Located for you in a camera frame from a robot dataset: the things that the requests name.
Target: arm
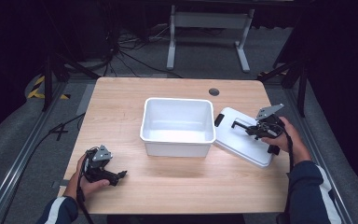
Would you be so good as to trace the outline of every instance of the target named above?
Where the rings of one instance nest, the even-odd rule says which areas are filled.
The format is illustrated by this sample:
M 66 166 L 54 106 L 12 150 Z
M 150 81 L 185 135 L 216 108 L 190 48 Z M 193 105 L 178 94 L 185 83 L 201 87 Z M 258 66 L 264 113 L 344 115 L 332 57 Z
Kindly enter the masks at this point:
M 294 168 L 289 175 L 289 215 L 291 223 L 341 223 L 334 206 L 332 188 L 327 176 L 316 165 L 296 128 L 280 118 L 293 141 Z M 288 151 L 287 138 L 281 136 L 262 141 Z
M 69 180 L 68 186 L 65 189 L 62 197 L 51 200 L 45 207 L 43 215 L 37 223 L 71 223 L 77 219 L 77 203 L 76 203 L 76 190 L 77 180 L 80 175 L 81 165 L 85 158 L 83 155 L 77 162 L 76 172 Z M 109 180 L 100 180 L 90 183 L 86 177 L 82 176 L 80 186 L 83 190 L 86 200 L 90 197 L 91 193 L 109 185 Z

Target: wooden table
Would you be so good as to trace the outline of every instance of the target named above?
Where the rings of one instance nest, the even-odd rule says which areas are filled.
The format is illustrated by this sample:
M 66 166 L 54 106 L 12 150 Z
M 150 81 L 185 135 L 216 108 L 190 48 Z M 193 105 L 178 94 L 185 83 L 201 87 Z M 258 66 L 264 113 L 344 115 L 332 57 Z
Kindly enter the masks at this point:
M 218 96 L 210 88 L 220 91 Z M 269 98 L 259 81 L 101 77 L 89 102 L 64 179 L 91 147 L 105 145 L 113 159 L 107 171 L 128 174 L 116 187 L 95 193 L 91 214 L 230 214 L 281 212 L 289 160 L 286 153 L 262 169 L 215 145 L 205 158 L 147 156 L 140 138 L 149 97 L 206 99 L 214 117 L 232 107 L 255 117 Z

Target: white plastic bin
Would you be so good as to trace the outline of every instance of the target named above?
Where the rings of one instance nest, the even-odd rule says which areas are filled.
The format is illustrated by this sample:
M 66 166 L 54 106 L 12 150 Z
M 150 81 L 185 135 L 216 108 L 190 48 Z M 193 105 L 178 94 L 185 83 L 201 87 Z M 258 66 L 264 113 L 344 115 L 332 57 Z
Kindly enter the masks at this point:
M 149 98 L 141 138 L 150 156 L 205 157 L 216 138 L 213 105 L 207 100 Z

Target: sleeve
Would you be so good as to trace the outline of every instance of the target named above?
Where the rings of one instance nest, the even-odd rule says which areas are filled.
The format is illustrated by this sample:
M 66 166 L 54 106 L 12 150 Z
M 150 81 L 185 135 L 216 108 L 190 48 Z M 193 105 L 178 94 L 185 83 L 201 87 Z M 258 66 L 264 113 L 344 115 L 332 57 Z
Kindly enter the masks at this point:
M 313 161 L 302 161 L 289 177 L 292 224 L 341 223 L 330 182 L 322 167 Z
M 77 219 L 77 203 L 71 197 L 59 197 L 51 200 L 45 207 L 40 223 L 72 223 Z

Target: jacket sleeve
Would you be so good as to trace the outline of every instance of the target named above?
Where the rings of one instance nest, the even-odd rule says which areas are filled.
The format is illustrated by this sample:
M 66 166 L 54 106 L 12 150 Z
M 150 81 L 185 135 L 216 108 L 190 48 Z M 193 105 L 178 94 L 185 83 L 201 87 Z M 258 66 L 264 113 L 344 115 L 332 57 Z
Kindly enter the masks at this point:
M 333 191 L 322 167 L 313 161 L 298 163 L 289 175 L 290 221 L 341 223 Z
M 72 223 L 77 219 L 77 203 L 71 197 L 58 197 L 51 200 L 45 207 L 39 223 Z

